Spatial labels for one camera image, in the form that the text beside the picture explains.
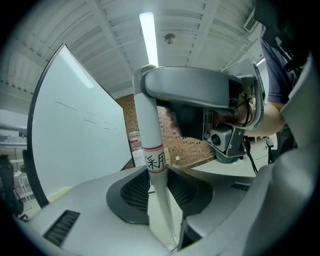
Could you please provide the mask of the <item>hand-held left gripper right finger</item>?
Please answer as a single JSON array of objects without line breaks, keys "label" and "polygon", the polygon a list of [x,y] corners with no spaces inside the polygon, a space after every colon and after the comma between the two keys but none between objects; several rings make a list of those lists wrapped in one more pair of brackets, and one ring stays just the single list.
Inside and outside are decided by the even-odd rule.
[{"label": "hand-held left gripper right finger", "polygon": [[253,180],[252,177],[169,167],[167,186],[182,211],[178,250],[220,226],[238,207]]}]

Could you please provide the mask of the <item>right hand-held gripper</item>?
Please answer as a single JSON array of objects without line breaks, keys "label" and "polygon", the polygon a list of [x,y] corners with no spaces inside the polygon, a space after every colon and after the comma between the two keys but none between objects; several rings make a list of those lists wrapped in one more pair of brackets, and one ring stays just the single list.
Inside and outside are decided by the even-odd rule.
[{"label": "right hand-held gripper", "polygon": [[[241,88],[243,77],[254,76],[259,89],[255,86]],[[141,91],[154,99],[184,105],[176,105],[174,120],[182,137],[206,140],[206,130],[211,129],[213,116],[211,109],[227,109],[229,102],[235,104],[237,94],[245,99],[260,99],[260,108],[265,106],[265,87],[258,65],[245,58],[221,72],[210,69],[186,66],[161,66],[152,68],[141,78]]]}]

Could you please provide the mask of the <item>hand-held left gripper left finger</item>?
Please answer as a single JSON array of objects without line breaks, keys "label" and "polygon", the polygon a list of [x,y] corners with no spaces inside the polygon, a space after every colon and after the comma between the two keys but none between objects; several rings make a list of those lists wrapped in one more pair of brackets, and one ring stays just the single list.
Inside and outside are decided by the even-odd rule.
[{"label": "hand-held left gripper left finger", "polygon": [[29,222],[47,253],[168,253],[152,232],[145,167],[76,185]]}]

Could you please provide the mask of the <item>person's right forearm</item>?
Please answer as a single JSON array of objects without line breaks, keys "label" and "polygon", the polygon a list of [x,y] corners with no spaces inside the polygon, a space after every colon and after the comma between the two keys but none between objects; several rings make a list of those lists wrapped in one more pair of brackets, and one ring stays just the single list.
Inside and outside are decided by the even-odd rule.
[{"label": "person's right forearm", "polygon": [[285,125],[281,114],[284,104],[268,101],[264,106],[264,116],[260,125],[254,130],[246,130],[245,135],[249,137],[268,137],[279,132]]}]

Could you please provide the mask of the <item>person's right hand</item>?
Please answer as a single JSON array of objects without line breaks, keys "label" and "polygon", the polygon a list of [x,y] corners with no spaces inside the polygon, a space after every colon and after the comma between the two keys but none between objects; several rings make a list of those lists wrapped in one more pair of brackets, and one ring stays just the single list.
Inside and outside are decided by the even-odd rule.
[{"label": "person's right hand", "polygon": [[170,129],[179,134],[180,130],[179,130],[178,124],[175,120],[173,113],[168,108],[166,109],[166,116],[170,119],[170,125],[169,125]]}]

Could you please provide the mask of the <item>dark green round bin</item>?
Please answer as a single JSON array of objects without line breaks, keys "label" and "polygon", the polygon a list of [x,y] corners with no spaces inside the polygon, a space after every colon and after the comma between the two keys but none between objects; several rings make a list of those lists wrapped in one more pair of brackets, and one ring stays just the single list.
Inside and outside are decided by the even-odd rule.
[{"label": "dark green round bin", "polygon": [[233,158],[226,157],[226,156],[223,155],[219,150],[215,149],[214,152],[215,152],[216,159],[217,159],[220,163],[223,163],[223,164],[232,164],[232,163],[234,162],[234,159],[233,159]]}]

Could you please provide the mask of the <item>white water dispenser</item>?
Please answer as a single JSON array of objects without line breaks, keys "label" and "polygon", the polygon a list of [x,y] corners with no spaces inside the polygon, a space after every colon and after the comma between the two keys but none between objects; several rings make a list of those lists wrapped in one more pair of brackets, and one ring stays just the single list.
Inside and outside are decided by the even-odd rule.
[{"label": "white water dispenser", "polygon": [[136,167],[146,165],[143,149],[134,150],[132,152],[132,158],[133,158],[134,165]]}]

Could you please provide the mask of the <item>black office chair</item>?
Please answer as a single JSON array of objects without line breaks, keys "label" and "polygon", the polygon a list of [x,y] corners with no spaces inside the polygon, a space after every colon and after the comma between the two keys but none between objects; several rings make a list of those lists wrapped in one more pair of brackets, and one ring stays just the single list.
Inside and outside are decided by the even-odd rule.
[{"label": "black office chair", "polygon": [[275,135],[276,144],[274,144],[273,140],[269,137],[266,140],[266,146],[268,149],[268,164],[274,163],[280,155],[298,147],[288,125],[285,125]]},{"label": "black office chair", "polygon": [[6,207],[12,215],[27,222],[28,216],[23,214],[24,203],[15,188],[14,167],[9,160],[9,156],[6,154],[0,155],[0,178]]}]

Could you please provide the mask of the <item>clear water bottle red label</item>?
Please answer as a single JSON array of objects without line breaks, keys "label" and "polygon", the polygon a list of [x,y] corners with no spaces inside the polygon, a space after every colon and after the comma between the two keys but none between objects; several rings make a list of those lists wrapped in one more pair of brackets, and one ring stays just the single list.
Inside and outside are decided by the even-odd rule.
[{"label": "clear water bottle red label", "polygon": [[138,151],[143,148],[139,131],[130,132],[128,134],[128,140],[132,151]]}]

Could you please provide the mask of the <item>whiteboard on black wheeled stand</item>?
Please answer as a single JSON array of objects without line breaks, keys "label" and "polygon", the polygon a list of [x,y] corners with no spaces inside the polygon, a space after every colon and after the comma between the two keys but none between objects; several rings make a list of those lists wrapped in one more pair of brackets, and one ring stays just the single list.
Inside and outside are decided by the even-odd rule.
[{"label": "whiteboard on black wheeled stand", "polygon": [[41,208],[131,161],[124,111],[66,44],[44,68],[27,119],[26,174]]}]

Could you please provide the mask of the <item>person's navy t-shirt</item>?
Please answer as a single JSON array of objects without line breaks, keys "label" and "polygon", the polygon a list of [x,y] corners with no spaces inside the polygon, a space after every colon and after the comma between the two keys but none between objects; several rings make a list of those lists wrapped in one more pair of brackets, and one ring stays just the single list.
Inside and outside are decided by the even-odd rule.
[{"label": "person's navy t-shirt", "polygon": [[265,26],[261,26],[260,45],[266,63],[269,80],[268,98],[269,102],[286,104],[289,95],[297,81],[296,76],[285,70],[285,58],[278,50],[271,47],[264,39]]}]

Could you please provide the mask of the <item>ceiling air vent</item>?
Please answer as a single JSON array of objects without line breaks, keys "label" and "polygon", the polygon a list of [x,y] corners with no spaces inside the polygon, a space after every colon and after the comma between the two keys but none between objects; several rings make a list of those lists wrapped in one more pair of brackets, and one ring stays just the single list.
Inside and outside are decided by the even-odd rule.
[{"label": "ceiling air vent", "polygon": [[243,26],[243,28],[249,33],[251,33],[257,27],[257,25],[259,23],[255,19],[254,14],[255,14],[255,10],[253,9],[251,14],[249,15],[248,19],[244,23],[244,26]]}]

